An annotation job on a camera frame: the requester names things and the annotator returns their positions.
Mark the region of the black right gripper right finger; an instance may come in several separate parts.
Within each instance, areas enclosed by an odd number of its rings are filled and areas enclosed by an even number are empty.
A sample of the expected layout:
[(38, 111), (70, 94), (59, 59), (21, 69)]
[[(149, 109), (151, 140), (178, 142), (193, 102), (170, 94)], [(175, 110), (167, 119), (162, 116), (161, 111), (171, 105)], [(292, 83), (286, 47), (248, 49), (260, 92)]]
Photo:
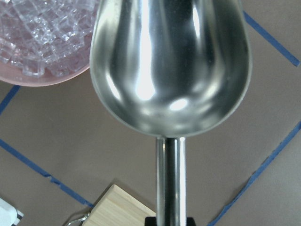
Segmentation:
[(196, 226), (196, 222), (193, 217), (186, 218), (186, 226)]

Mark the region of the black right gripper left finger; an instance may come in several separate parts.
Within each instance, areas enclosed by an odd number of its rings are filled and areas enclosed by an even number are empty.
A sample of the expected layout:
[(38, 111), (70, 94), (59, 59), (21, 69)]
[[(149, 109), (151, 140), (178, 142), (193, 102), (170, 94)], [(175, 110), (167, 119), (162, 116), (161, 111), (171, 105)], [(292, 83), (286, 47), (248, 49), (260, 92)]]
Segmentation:
[(157, 226), (157, 219), (156, 217), (146, 217), (144, 220), (145, 226)]

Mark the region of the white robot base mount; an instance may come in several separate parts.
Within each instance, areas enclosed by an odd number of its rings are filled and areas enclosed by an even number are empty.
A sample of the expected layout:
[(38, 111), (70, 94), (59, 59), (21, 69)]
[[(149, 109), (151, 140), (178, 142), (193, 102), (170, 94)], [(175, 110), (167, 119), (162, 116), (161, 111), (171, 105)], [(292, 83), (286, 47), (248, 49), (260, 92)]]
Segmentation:
[(17, 226), (24, 214), (14, 206), (0, 199), (0, 226)]

